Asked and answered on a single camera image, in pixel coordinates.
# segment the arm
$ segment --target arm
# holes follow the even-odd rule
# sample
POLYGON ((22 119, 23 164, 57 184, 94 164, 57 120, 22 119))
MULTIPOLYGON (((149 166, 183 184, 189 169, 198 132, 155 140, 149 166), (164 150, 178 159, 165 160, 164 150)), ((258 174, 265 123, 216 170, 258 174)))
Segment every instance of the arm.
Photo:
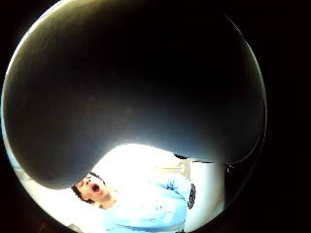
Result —
POLYGON ((186 201, 189 200, 191 183, 179 174, 160 174, 155 177, 155 185, 165 189, 174 190, 181 195, 186 201))

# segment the t-shirt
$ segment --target t-shirt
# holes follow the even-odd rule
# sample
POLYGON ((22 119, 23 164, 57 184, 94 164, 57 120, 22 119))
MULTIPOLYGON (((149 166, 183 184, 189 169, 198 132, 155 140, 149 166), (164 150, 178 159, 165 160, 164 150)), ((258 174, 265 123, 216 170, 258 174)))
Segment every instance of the t-shirt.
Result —
POLYGON ((120 192, 116 204, 103 211, 108 232, 177 232, 183 227, 190 181, 181 175, 160 175, 148 185, 120 192))

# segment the open mouth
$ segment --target open mouth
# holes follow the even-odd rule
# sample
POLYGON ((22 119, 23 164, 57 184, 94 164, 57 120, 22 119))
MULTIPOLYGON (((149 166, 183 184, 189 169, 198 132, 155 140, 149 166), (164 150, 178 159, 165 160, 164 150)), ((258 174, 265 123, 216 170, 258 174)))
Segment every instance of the open mouth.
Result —
POLYGON ((99 192, 100 190, 97 184, 94 184, 91 188, 93 189, 94 192, 99 192))

